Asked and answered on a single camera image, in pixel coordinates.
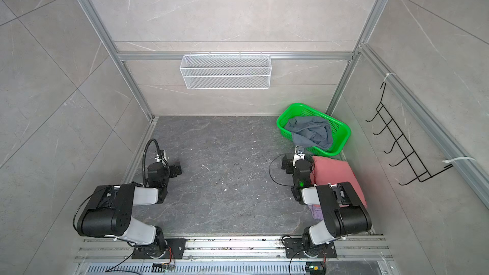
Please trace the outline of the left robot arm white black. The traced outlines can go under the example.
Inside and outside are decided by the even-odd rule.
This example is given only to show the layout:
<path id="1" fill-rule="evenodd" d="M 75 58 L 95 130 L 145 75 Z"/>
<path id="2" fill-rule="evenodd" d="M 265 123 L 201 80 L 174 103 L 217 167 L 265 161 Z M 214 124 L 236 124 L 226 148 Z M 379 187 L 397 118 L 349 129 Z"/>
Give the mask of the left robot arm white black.
<path id="1" fill-rule="evenodd" d="M 79 236 L 112 238 L 133 247 L 166 247 L 162 229 L 132 216 L 135 206 L 162 204 L 169 180 L 182 174 L 179 161 L 169 165 L 155 162 L 147 169 L 143 184 L 102 185 L 95 189 L 75 212 L 73 228 Z"/>

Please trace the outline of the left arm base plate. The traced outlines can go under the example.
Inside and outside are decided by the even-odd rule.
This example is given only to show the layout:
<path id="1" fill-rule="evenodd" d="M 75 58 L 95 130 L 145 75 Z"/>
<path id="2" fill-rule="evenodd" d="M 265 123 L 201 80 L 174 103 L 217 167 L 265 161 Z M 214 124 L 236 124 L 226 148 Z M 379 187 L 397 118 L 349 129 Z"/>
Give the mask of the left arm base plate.
<path id="1" fill-rule="evenodd" d="M 187 240 L 184 238 L 165 239 L 163 244 L 136 246 L 132 252 L 132 259 L 181 259 L 185 251 Z"/>

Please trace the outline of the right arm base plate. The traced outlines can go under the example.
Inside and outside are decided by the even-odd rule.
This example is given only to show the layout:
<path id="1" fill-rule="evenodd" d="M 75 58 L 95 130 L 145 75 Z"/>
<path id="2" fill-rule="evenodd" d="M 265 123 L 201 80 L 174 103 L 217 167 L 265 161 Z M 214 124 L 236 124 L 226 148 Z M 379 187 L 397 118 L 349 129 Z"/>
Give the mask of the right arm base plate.
<path id="1" fill-rule="evenodd" d="M 281 243 L 285 248 L 287 258 L 337 258 L 334 243 L 314 245 L 302 238 L 283 236 Z"/>

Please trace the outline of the grey blue t shirt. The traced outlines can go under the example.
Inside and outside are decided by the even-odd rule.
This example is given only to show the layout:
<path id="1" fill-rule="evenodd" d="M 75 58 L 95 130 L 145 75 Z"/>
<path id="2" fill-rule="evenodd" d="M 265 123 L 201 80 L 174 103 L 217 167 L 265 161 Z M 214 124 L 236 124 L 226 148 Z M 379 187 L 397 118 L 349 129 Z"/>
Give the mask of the grey blue t shirt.
<path id="1" fill-rule="evenodd" d="M 296 146 L 328 150 L 333 145 L 331 125 L 323 117 L 293 117 L 285 124 L 284 129 L 291 133 Z"/>

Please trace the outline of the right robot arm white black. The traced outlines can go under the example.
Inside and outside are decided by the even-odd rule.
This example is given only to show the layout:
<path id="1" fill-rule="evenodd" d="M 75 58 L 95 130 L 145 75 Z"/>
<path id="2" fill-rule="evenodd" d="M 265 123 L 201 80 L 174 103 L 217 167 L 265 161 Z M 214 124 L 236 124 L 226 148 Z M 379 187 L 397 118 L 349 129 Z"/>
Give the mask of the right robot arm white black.
<path id="1" fill-rule="evenodd" d="M 347 162 L 294 154 L 283 156 L 281 168 L 292 176 L 290 189 L 294 199 L 319 214 L 319 222 L 304 230 L 304 250 L 315 250 L 336 239 L 371 230 L 364 194 Z"/>

